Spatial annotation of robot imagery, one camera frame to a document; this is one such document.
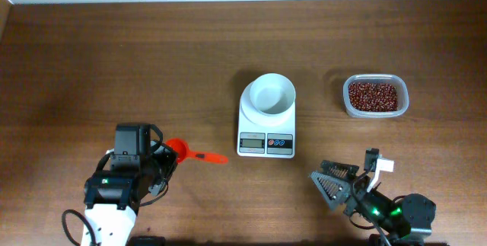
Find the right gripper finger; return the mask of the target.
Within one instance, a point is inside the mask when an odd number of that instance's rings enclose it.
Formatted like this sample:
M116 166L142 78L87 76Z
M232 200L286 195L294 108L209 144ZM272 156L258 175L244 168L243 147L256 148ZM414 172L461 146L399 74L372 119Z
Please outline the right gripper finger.
M321 172L325 175L343 180L354 180L357 177L359 166L323 160L320 165Z
M350 197L351 185L348 181L318 171L313 171L310 179L322 194L330 210L335 210Z

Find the orange measuring scoop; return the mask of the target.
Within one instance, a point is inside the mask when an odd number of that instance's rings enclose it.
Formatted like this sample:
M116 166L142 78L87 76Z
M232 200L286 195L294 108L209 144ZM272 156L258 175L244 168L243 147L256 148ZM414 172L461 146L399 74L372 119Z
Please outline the orange measuring scoop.
M224 155L220 155L212 152L200 152L194 151L189 148L188 143L179 138L169 139L166 145L171 147L177 153L177 163L180 164L187 158L195 159L198 161L204 161L213 164L227 164L228 158Z

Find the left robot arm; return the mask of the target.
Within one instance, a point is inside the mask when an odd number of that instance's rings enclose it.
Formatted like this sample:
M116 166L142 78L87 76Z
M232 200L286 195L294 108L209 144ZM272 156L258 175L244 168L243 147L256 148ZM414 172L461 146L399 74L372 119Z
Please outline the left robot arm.
M125 245L138 211L163 197L178 154L154 124L119 123L112 149L84 185L82 245Z

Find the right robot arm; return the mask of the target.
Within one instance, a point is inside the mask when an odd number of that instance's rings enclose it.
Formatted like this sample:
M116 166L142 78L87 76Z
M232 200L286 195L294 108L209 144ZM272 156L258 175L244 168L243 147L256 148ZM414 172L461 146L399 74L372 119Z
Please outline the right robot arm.
M392 172L394 162L368 158L364 172L359 166L322 161L320 169L310 174L330 210L344 206L343 214L353 220L360 216L367 225L352 224L364 230L376 230L369 245L423 245L431 235L436 204L419 193L388 198L378 191L382 172Z

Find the white digital kitchen scale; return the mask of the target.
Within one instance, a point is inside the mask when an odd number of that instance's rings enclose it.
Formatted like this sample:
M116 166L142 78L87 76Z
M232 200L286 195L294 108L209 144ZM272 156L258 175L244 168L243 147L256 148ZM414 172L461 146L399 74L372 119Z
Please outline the white digital kitchen scale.
M246 86L240 97L237 154L243 157L293 158L296 148L295 104L282 115L266 116L253 106L251 86Z

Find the red beans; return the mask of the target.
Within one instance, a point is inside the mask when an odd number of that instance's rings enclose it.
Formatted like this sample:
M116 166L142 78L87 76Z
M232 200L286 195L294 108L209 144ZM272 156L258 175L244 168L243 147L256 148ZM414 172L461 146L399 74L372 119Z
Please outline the red beans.
M365 112L392 112L398 110L396 88L387 83L354 82L348 86L351 105Z

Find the clear plastic container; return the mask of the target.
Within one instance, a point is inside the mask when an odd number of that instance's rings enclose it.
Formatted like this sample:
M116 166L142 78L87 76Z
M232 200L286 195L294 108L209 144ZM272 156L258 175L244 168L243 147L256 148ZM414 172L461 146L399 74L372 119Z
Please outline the clear plastic container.
M396 75L353 75L345 81L342 93L345 110L350 117L399 117L409 108L406 83Z

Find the white round bowl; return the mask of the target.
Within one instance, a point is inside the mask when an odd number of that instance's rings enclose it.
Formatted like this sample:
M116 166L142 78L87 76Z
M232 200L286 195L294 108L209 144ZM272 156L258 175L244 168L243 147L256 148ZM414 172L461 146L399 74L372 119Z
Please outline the white round bowl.
M277 116L294 105L296 90L290 79L277 73L261 75L250 86L250 102L265 115Z

